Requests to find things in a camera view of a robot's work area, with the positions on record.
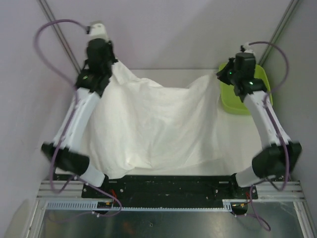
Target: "gray floor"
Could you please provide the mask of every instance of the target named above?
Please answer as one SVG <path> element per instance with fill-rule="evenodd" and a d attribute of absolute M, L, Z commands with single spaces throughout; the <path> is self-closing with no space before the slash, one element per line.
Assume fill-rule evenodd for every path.
<path fill-rule="evenodd" d="M 257 203 L 258 213 L 272 227 L 264 231 L 257 220 L 234 218 L 227 212 L 121 212 L 112 218 L 83 215 L 68 223 L 44 220 L 40 238 L 302 238 L 293 203 Z M 54 220 L 80 211 L 52 211 Z"/>

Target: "white wall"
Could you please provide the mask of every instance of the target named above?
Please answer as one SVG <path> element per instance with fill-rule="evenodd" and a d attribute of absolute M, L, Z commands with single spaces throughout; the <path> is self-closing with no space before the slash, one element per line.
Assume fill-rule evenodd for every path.
<path fill-rule="evenodd" d="M 299 140 L 303 153 L 293 173 L 302 186 L 317 222 L 317 1 L 304 0 L 278 45 L 287 53 L 290 75 L 274 97 L 274 108 L 293 140 Z M 284 74 L 284 62 L 274 52 L 264 66 L 270 82 L 276 85 Z"/>
<path fill-rule="evenodd" d="M 0 7 L 0 237 L 24 199 L 34 200 L 48 162 L 43 140 L 56 133 L 71 97 L 33 51 L 36 29 L 46 23 L 35 0 L 4 0 Z M 75 76 L 53 31 L 42 47 L 53 62 Z"/>
<path fill-rule="evenodd" d="M 218 68 L 249 41 L 270 40 L 290 0 L 47 0 L 56 18 L 101 20 L 130 69 Z M 76 58 L 80 29 L 62 26 Z M 256 47 L 260 56 L 264 46 Z"/>

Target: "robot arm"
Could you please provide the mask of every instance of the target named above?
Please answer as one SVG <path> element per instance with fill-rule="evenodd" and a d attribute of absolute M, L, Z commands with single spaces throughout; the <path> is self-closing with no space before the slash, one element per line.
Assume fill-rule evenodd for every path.
<path fill-rule="evenodd" d="M 112 43 L 103 24 L 93 23 L 89 36 L 91 40 L 86 51 L 88 59 L 85 61 L 75 84 L 78 95 L 76 111 L 64 138 L 62 138 L 55 166 L 79 175 L 83 180 L 100 187 L 105 175 L 92 165 L 88 156 L 81 155 L 78 152 L 84 129 L 106 86 L 109 84 L 112 75 L 111 67 L 117 60 L 114 57 Z M 64 122 L 53 142 L 42 145 L 42 151 L 50 161 L 71 116 L 74 104 L 75 98 L 73 98 Z"/>
<path fill-rule="evenodd" d="M 269 97 L 265 97 L 267 89 L 263 81 L 254 78 L 255 66 L 256 59 L 253 53 L 242 52 L 237 53 L 236 58 L 230 58 L 225 68 L 217 73 L 220 81 L 234 86 L 235 95 L 240 97 L 251 113 L 262 142 L 263 150 L 253 158 L 252 165 L 235 174 L 239 187 L 251 186 L 266 177 L 273 178 L 285 174 L 286 155 L 274 126 L 277 126 L 280 137 L 286 144 L 290 172 L 302 151 L 300 143 L 293 143 L 280 125 Z"/>

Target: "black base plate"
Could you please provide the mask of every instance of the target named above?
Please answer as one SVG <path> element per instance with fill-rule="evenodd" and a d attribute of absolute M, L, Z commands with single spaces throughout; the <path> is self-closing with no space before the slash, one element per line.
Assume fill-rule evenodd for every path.
<path fill-rule="evenodd" d="M 238 187 L 235 176 L 125 176 L 105 180 L 100 189 L 113 190 L 123 207 L 222 208 L 223 199 L 246 199 L 250 188 Z M 82 198 L 107 197 L 84 185 Z"/>

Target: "lime green basket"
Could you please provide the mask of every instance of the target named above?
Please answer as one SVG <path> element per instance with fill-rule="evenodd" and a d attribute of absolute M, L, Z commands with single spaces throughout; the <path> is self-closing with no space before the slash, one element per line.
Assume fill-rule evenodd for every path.
<path fill-rule="evenodd" d="M 219 71 L 225 67 L 226 63 L 223 63 L 219 67 Z M 256 65 L 256 71 L 254 73 L 254 78 L 260 78 L 263 80 L 268 91 L 271 90 L 266 73 L 264 69 Z M 234 94 L 233 86 L 226 85 L 225 83 L 220 82 L 220 97 L 223 105 L 223 109 L 231 114 L 237 115 L 250 115 L 249 110 L 244 106 L 244 104 L 240 101 L 240 98 Z M 272 95 L 269 96 L 271 104 L 273 105 Z"/>

